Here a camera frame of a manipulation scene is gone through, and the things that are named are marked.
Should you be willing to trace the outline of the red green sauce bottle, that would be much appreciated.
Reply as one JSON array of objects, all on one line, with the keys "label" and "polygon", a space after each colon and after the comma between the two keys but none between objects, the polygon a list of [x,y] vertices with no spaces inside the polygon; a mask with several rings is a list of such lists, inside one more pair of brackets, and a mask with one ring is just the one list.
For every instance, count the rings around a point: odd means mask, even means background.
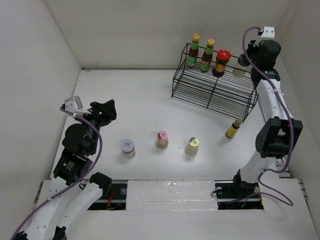
[{"label": "red green sauce bottle", "polygon": [[213,51],[214,44],[215,44],[214,39],[209,39],[207,41],[207,45],[202,55],[200,67],[199,67],[200,71],[203,73],[207,73],[210,69],[212,58],[213,58],[213,52],[214,52]]}]

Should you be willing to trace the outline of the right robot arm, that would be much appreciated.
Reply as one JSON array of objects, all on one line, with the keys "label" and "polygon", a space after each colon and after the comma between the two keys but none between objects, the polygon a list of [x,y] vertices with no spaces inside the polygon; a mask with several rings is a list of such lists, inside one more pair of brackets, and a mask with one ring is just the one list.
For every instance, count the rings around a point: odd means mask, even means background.
[{"label": "right robot arm", "polygon": [[233,177],[232,193],[240,199],[256,195],[260,179],[277,159],[292,156],[303,129],[303,123],[291,115],[281,91],[281,78],[275,70],[281,51],[278,42],[251,40],[244,59],[252,66],[251,80],[260,97],[262,111],[267,118],[255,139],[255,152],[249,162]]}]

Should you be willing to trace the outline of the red lid dark jar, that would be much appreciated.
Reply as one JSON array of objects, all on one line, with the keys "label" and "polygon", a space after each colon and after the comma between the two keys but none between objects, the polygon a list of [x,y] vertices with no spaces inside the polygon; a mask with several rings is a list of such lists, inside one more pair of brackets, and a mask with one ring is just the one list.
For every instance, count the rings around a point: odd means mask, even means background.
[{"label": "red lid dark jar", "polygon": [[216,55],[215,65],[212,69],[212,75],[220,78],[224,75],[226,65],[230,61],[231,53],[225,49],[220,49]]}]

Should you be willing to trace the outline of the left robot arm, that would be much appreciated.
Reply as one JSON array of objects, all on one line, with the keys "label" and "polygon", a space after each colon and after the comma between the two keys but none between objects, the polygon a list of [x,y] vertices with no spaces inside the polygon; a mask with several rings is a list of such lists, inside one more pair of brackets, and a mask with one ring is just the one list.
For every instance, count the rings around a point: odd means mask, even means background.
[{"label": "left robot arm", "polygon": [[66,240],[85,211],[112,191],[112,179],[94,173],[88,183],[83,179],[97,164],[103,149],[100,129],[116,120],[113,99],[91,102],[83,108],[79,96],[64,101],[60,111],[77,122],[65,131],[64,147],[53,171],[47,199],[38,205],[13,233],[13,240]]}]

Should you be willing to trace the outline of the black cap spice shaker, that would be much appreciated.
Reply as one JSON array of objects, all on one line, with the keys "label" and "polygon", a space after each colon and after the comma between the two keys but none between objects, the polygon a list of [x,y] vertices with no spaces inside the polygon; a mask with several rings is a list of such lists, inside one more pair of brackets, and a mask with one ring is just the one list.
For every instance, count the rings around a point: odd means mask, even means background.
[{"label": "black cap spice shaker", "polygon": [[244,54],[241,54],[235,63],[235,66],[232,70],[232,74],[236,78],[242,78],[248,72],[249,68],[250,68],[250,64],[246,56]]}]

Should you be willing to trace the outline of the green label sauce bottle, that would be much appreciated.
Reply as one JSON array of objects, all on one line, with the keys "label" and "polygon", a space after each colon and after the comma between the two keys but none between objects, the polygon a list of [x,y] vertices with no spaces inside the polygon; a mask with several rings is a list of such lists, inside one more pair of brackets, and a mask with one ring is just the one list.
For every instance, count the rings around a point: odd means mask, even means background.
[{"label": "green label sauce bottle", "polygon": [[188,68],[193,68],[196,65],[196,60],[199,53],[199,40],[200,40],[200,35],[194,34],[188,50],[187,59],[186,59],[186,66]]}]

